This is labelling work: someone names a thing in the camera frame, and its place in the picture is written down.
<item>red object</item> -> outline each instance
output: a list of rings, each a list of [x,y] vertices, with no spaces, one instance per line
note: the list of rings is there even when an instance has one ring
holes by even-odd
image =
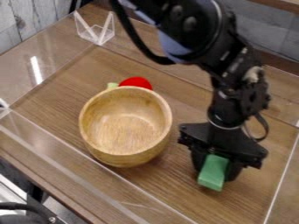
[[[142,77],[132,77],[126,80],[122,80],[118,84],[120,87],[129,86],[129,87],[140,87],[153,90],[153,87],[149,83],[149,81]]]

